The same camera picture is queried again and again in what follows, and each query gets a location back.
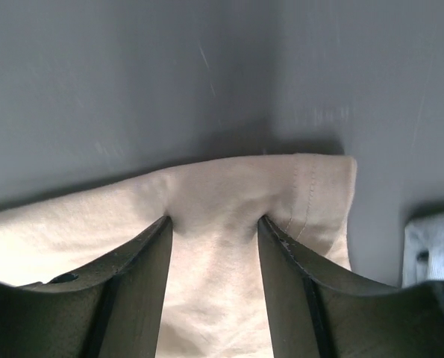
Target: fabric seam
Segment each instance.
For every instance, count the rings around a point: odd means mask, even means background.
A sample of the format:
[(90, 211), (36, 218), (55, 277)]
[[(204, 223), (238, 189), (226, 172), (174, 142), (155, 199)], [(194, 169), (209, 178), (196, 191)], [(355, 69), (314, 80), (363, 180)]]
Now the fabric seam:
[(296, 203), (296, 192), (298, 191), (298, 181), (296, 180), (298, 178), (298, 168), (299, 168), (299, 156), (296, 158), (295, 162), (295, 168), (293, 170), (293, 185), (292, 185), (292, 194), (293, 202), (291, 204), (291, 213), (290, 213), (290, 220), (288, 221), (287, 228), (285, 229), (285, 232), (288, 233), (288, 229), (290, 228), (290, 225), (293, 221), (293, 213), (295, 212), (295, 203)]
[(311, 166), (311, 183), (310, 183), (310, 195), (308, 196), (308, 206), (306, 208), (306, 216), (304, 218), (304, 225), (301, 228), (301, 231), (299, 232), (298, 236), (296, 237), (296, 241), (298, 241), (299, 237), (303, 233), (304, 229), (306, 229), (308, 225), (308, 219), (310, 218), (310, 209), (311, 209), (311, 201), (313, 200), (314, 195), (314, 185), (316, 182), (316, 162), (317, 162), (318, 156), (314, 154), (313, 158), (313, 165)]

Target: gray fabric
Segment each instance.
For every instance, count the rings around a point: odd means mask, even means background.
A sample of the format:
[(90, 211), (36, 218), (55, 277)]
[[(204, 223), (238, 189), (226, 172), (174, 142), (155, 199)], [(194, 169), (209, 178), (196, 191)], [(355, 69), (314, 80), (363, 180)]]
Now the gray fabric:
[(405, 229), (402, 286), (444, 280), (444, 213), (411, 221)]

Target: cream cloth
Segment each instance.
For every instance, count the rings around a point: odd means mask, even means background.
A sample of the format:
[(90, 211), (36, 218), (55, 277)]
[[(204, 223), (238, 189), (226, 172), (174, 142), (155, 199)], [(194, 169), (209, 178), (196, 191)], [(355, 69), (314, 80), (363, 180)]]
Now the cream cloth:
[(169, 215), (174, 237), (157, 357), (273, 357), (257, 220), (268, 214), (349, 268), (355, 172), (350, 157), (236, 157), (7, 210), (0, 213), (0, 281), (46, 282)]

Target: white fabric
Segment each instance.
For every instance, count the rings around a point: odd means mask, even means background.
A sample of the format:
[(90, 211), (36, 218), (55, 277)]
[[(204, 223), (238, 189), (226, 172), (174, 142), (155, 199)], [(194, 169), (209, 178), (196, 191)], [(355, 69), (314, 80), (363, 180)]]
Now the white fabric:
[(0, 213), (0, 281), (46, 282), (170, 215), (174, 239), (157, 357), (273, 357), (257, 220), (268, 214), (348, 268), (355, 172), (350, 157), (237, 157), (7, 210)]

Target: gray surface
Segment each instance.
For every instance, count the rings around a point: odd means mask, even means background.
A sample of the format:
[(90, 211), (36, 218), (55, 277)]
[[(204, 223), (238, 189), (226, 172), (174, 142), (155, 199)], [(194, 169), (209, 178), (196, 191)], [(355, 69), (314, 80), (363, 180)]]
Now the gray surface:
[(0, 0), (0, 204), (294, 151), (357, 158), (352, 264), (398, 283), (444, 201), (444, 1)]

